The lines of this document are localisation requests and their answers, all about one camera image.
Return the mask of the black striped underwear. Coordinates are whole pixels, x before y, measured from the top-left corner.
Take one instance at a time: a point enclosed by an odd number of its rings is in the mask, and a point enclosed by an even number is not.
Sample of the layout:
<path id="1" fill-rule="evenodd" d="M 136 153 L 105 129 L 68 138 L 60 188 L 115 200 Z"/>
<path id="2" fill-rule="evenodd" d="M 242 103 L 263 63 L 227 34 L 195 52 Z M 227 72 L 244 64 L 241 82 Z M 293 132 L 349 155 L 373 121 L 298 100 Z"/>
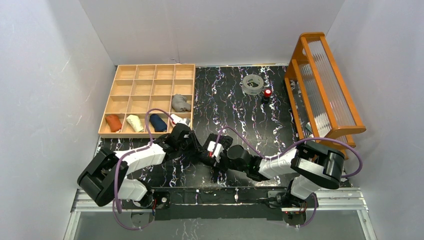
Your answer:
<path id="1" fill-rule="evenodd" d="M 228 135 L 210 133 L 201 148 L 199 160 L 206 166 L 226 171 L 229 168 L 228 150 L 233 138 Z"/>

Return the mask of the grey beige underwear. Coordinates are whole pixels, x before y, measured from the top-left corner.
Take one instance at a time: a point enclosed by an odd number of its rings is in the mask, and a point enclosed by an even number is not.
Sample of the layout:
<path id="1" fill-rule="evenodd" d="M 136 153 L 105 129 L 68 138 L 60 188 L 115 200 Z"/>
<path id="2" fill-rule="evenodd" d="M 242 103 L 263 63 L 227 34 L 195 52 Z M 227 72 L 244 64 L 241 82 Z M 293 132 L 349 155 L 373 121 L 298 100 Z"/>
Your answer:
<path id="1" fill-rule="evenodd" d="M 190 112 L 192 106 L 187 102 L 187 97 L 181 94 L 175 94 L 171 100 L 171 106 L 176 112 Z"/>

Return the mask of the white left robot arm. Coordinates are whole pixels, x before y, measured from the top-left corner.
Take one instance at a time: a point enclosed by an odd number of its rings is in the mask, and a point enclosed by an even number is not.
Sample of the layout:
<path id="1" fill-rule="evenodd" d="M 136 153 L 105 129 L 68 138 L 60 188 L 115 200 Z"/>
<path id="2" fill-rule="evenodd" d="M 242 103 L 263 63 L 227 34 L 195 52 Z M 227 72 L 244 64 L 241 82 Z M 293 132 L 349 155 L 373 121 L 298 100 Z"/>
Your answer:
<path id="1" fill-rule="evenodd" d="M 198 154 L 201 150 L 194 131 L 178 123 L 171 133 L 139 148 L 123 152 L 101 148 L 79 175 L 77 184 L 99 207 L 129 200 L 148 208 L 154 203 L 153 189 L 140 179 L 129 179 L 128 175 L 180 156 Z"/>

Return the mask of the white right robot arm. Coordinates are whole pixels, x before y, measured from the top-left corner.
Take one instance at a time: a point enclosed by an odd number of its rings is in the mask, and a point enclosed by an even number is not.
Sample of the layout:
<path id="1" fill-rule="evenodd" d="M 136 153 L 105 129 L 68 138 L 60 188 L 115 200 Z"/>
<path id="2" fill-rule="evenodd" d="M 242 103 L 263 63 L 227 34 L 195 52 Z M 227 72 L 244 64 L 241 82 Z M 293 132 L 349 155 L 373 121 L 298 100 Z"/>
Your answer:
<path id="1" fill-rule="evenodd" d="M 345 161 L 341 151 L 314 141 L 303 142 L 284 155 L 272 156 L 271 159 L 253 156 L 241 145 L 224 149 L 214 141 L 208 144 L 207 151 L 207 156 L 214 161 L 213 166 L 244 172 L 256 182 L 298 173 L 285 192 L 264 200 L 265 204 L 273 208 L 300 207 L 312 193 L 321 188 L 338 189 Z"/>

